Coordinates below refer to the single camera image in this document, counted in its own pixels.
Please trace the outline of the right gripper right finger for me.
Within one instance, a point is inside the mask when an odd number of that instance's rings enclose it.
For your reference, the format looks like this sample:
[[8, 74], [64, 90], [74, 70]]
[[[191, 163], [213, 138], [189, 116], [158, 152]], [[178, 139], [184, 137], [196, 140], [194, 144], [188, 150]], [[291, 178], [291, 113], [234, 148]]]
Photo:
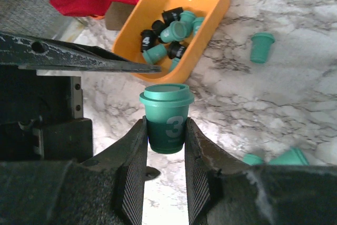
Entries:
[[186, 122], [190, 224], [336, 224], [336, 167], [248, 165]]

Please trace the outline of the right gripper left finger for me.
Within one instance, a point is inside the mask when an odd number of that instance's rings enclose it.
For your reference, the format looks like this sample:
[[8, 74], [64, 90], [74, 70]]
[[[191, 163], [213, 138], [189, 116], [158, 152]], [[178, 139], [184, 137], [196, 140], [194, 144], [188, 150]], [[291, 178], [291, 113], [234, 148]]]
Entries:
[[146, 119], [96, 156], [1, 163], [1, 224], [141, 224]]

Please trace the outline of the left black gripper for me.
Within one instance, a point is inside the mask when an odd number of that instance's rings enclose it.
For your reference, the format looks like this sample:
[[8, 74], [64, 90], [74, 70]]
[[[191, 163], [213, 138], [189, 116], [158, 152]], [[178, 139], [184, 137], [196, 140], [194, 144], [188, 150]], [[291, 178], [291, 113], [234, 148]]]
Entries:
[[93, 156], [81, 78], [33, 70], [159, 73], [98, 46], [1, 32], [1, 160], [85, 161]]

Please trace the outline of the brown cloth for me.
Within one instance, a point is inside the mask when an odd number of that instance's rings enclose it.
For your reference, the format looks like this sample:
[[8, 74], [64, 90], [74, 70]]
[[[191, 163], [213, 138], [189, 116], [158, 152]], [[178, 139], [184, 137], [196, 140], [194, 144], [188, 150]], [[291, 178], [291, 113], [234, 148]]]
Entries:
[[112, 2], [105, 13], [105, 27], [109, 31], [120, 31], [135, 5]]

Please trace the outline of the teal capsule number three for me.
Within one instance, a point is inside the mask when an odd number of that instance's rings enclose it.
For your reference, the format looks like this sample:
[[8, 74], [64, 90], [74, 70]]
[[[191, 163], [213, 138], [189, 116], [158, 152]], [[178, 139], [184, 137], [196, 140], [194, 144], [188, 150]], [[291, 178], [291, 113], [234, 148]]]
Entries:
[[147, 135], [151, 149], [159, 154], [182, 150], [186, 120], [194, 94], [186, 84], [158, 84], [140, 94], [147, 120]]

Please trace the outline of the black capsule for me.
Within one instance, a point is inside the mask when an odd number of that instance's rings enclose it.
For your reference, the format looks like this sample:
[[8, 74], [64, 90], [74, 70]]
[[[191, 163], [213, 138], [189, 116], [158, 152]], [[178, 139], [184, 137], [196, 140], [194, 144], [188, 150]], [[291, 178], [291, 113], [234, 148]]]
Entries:
[[162, 12], [163, 21], [169, 26], [173, 21], [180, 20], [180, 14], [184, 11], [183, 7], [176, 7]]

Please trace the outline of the orange plastic storage basket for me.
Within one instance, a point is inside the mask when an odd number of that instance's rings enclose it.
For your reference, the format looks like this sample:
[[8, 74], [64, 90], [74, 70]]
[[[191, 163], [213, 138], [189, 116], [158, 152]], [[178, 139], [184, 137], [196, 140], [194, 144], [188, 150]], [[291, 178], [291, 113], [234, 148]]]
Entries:
[[132, 62], [145, 63], [141, 32], [149, 31], [155, 21], [162, 21], [168, 28], [182, 22], [188, 30], [180, 42], [182, 56], [177, 56], [176, 47], [171, 44], [178, 39], [179, 32], [175, 32], [157, 43], [172, 55], [155, 64], [161, 72], [136, 74], [136, 77], [156, 84], [183, 83], [197, 65], [229, 5], [230, 0], [139, 0], [120, 30], [112, 51]]

